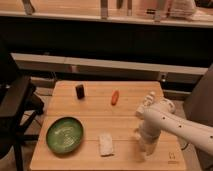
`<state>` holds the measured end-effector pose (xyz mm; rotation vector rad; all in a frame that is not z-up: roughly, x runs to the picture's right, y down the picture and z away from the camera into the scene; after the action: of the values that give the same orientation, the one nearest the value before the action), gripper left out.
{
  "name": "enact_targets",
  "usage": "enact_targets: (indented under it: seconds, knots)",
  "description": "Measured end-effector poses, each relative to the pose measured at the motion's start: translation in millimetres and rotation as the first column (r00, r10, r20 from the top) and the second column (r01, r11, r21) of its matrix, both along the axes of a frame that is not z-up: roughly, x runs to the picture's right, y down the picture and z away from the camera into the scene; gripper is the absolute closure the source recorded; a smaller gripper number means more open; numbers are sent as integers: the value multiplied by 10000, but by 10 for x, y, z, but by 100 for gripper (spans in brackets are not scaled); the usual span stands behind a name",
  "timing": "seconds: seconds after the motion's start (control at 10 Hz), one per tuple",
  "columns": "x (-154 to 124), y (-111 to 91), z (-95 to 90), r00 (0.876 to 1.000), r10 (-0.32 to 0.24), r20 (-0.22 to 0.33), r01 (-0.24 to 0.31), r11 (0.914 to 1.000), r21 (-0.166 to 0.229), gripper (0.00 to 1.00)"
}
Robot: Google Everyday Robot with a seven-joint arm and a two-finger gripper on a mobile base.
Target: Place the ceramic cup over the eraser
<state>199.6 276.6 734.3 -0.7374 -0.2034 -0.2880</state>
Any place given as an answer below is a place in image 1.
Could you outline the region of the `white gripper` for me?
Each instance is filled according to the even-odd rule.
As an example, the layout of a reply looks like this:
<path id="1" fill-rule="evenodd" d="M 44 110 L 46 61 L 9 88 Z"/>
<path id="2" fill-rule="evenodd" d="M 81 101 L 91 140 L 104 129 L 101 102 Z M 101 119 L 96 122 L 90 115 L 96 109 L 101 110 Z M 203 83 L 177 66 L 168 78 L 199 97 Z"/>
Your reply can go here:
<path id="1" fill-rule="evenodd" d="M 143 139 L 145 141 L 145 143 L 147 144 L 147 149 L 148 149 L 148 156 L 149 155 L 152 155 L 154 152 L 155 152 L 155 149 L 156 149 L 156 146 L 157 146 L 157 143 L 158 143 L 158 140 L 157 139 L 154 139 L 153 141 L 149 142 L 149 141 L 146 141 L 145 139 Z"/>

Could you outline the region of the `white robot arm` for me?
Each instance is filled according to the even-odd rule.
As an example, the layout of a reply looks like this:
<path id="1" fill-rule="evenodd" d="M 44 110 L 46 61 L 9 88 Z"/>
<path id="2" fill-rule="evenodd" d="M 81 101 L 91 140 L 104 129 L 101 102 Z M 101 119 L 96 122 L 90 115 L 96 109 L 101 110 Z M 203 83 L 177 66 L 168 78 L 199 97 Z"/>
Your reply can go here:
<path id="1" fill-rule="evenodd" d="M 213 127 L 192 122 L 174 115 L 175 105 L 162 99 L 149 106 L 141 104 L 136 113 L 143 117 L 139 133 L 147 144 L 156 142 L 161 131 L 169 132 L 213 155 Z"/>

